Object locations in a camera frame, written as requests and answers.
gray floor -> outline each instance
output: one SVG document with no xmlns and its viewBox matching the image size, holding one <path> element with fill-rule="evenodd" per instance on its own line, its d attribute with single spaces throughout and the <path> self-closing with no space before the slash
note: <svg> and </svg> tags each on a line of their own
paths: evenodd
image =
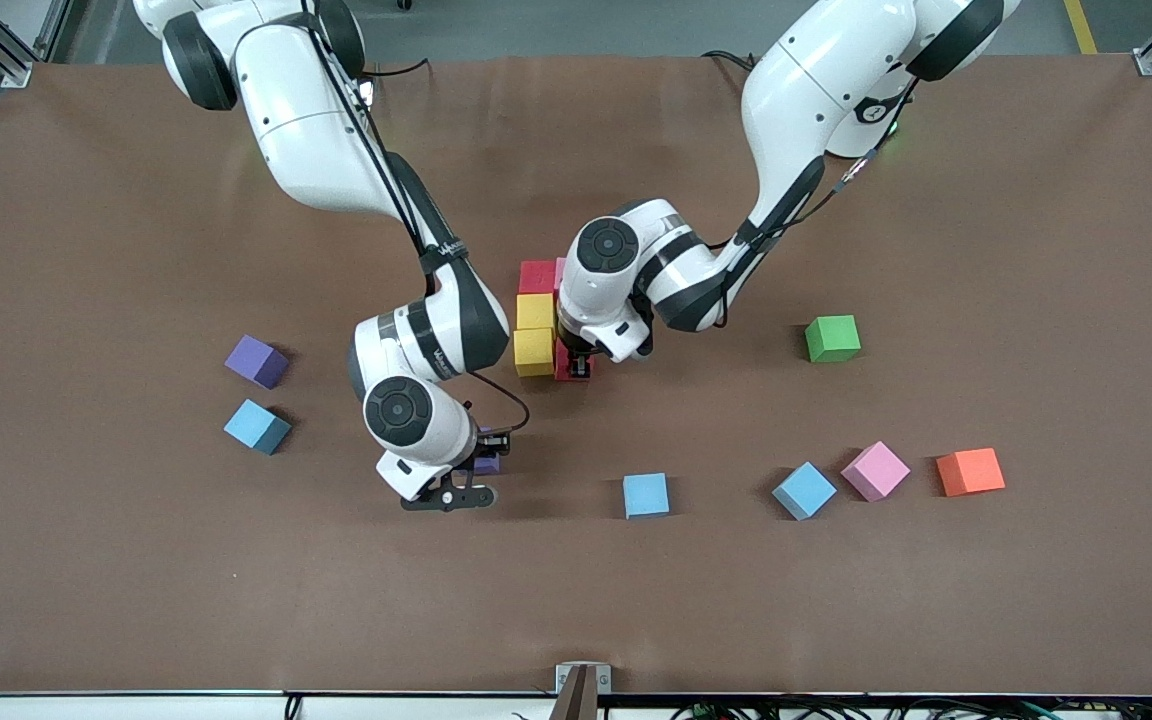
<svg viewBox="0 0 1152 720">
<path fill-rule="evenodd" d="M 812 0 L 347 0 L 381 63 L 502 55 L 760 54 Z M 1083 0 L 1101 51 L 1124 51 L 1152 32 L 1152 0 Z M 998 32 L 996 54 L 1074 54 L 1062 0 L 1024 0 Z M 161 63 L 131 0 L 88 0 L 68 50 L 73 63 Z"/>
</svg>

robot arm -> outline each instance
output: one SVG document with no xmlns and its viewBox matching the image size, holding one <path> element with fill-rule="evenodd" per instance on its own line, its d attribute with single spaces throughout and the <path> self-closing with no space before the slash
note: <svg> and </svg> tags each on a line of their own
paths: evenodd
<svg viewBox="0 0 1152 720">
<path fill-rule="evenodd" d="M 871 94 L 895 94 L 895 108 L 911 78 L 940 79 L 970 63 L 1018 2 L 813 5 L 759 60 L 741 94 L 759 181 L 745 221 L 713 252 L 667 200 L 635 202 L 591 220 L 568 250 L 559 336 L 575 354 L 622 361 L 649 354 L 650 309 L 680 331 L 726 323 L 737 293 L 817 190 L 827 147 L 850 150 L 873 137 L 865 151 L 872 150 L 890 126 L 888 119 L 878 132 L 869 126 L 858 132 L 847 119 L 876 103 Z M 844 136 L 832 141 L 840 127 Z"/>
<path fill-rule="evenodd" d="M 137 3 L 142 20 L 147 5 Z M 243 101 L 270 173 L 294 199 L 389 215 L 407 228 L 426 295 L 358 324 L 347 363 L 367 430 L 385 448 L 376 470 L 404 507 L 490 505 L 490 488 L 449 488 L 449 473 L 472 468 L 477 452 L 507 450 L 507 437 L 480 437 L 435 382 L 494 365 L 508 323 L 420 177 L 376 136 L 353 15 L 340 0 L 319 0 L 312 13 L 301 0 L 238 0 L 180 14 L 161 35 L 184 94 L 210 109 Z M 430 487 L 439 479 L 442 493 Z"/>
</svg>

light blue cube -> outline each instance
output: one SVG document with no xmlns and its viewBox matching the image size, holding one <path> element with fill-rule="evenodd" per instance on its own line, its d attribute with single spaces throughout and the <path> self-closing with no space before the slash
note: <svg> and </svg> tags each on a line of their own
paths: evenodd
<svg viewBox="0 0 1152 720">
<path fill-rule="evenodd" d="M 274 455 L 274 449 L 283 441 L 288 430 L 291 430 L 291 425 L 287 420 L 251 400 L 244 400 L 233 418 L 225 423 L 225 432 L 252 450 L 264 452 L 265 455 Z"/>
<path fill-rule="evenodd" d="M 664 473 L 626 475 L 626 518 L 660 518 L 669 514 Z"/>
<path fill-rule="evenodd" d="M 820 506 L 828 502 L 836 492 L 829 480 L 824 479 L 820 470 L 814 469 L 810 462 L 804 462 L 803 467 L 791 471 L 790 477 L 773 488 L 772 495 L 796 520 L 808 520 L 816 515 Z"/>
</svg>

foam cube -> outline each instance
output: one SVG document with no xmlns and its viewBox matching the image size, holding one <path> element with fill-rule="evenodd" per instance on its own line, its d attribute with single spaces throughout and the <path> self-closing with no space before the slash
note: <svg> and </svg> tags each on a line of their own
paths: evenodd
<svg viewBox="0 0 1152 720">
<path fill-rule="evenodd" d="M 960 450 L 935 461 L 941 471 L 947 497 L 969 495 L 1003 488 L 1002 469 L 998 468 L 998 455 L 992 447 L 979 450 Z"/>
<path fill-rule="evenodd" d="M 233 418 L 225 423 L 225 432 L 252 450 L 264 452 L 265 455 L 274 454 L 278 444 L 287 437 L 288 430 L 291 430 L 291 425 L 287 420 L 251 400 L 244 400 Z"/>
<path fill-rule="evenodd" d="M 550 328 L 513 332 L 513 369 L 520 378 L 554 374 L 554 333 Z"/>
<path fill-rule="evenodd" d="M 553 295 L 554 262 L 523 260 L 518 268 L 518 295 Z"/>
<path fill-rule="evenodd" d="M 660 518 L 669 514 L 664 473 L 626 475 L 626 518 Z"/>
<path fill-rule="evenodd" d="M 808 520 L 816 515 L 836 492 L 833 484 L 824 479 L 820 470 L 814 469 L 810 462 L 804 462 L 803 467 L 791 471 L 790 477 L 773 488 L 772 495 L 796 520 Z"/>
<path fill-rule="evenodd" d="M 500 475 L 499 455 L 480 455 L 473 460 L 475 475 Z"/>
<path fill-rule="evenodd" d="M 842 469 L 842 477 L 869 502 L 890 495 L 905 475 L 909 475 L 909 465 L 896 457 L 895 452 L 884 442 L 876 442 L 861 450 L 861 455 Z"/>
<path fill-rule="evenodd" d="M 842 363 L 861 351 L 851 314 L 825 314 L 808 325 L 808 356 L 813 363 Z"/>
<path fill-rule="evenodd" d="M 582 357 L 584 361 L 584 373 L 573 373 L 571 351 L 567 350 L 561 338 L 554 340 L 554 379 L 561 382 L 589 382 L 590 374 L 594 372 L 594 357 Z"/>
<path fill-rule="evenodd" d="M 554 259 L 554 300 L 558 298 L 558 288 L 563 283 L 563 270 L 567 270 L 567 259 Z"/>
<path fill-rule="evenodd" d="M 259 384 L 265 389 L 274 389 L 283 371 L 287 370 L 287 357 L 273 347 L 244 334 L 238 344 L 234 346 L 225 365 L 233 372 Z"/>
<path fill-rule="evenodd" d="M 520 331 L 536 328 L 554 329 L 554 296 L 553 293 L 544 295 L 520 295 L 518 313 L 516 327 Z"/>
</svg>

purple cube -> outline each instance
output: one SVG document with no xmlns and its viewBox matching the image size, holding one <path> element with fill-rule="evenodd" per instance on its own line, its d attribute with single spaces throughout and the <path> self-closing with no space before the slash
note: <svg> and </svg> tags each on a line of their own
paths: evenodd
<svg viewBox="0 0 1152 720">
<path fill-rule="evenodd" d="M 238 344 L 234 346 L 225 365 L 248 381 L 259 384 L 265 389 L 274 389 L 287 370 L 287 357 L 250 334 L 244 334 Z"/>
<path fill-rule="evenodd" d="M 909 475 L 909 465 L 896 457 L 882 442 L 865 448 L 850 465 L 842 469 L 842 477 L 856 487 L 869 502 L 890 495 L 897 484 Z"/>
<path fill-rule="evenodd" d="M 473 460 L 475 475 L 500 475 L 500 456 L 477 456 Z"/>
</svg>

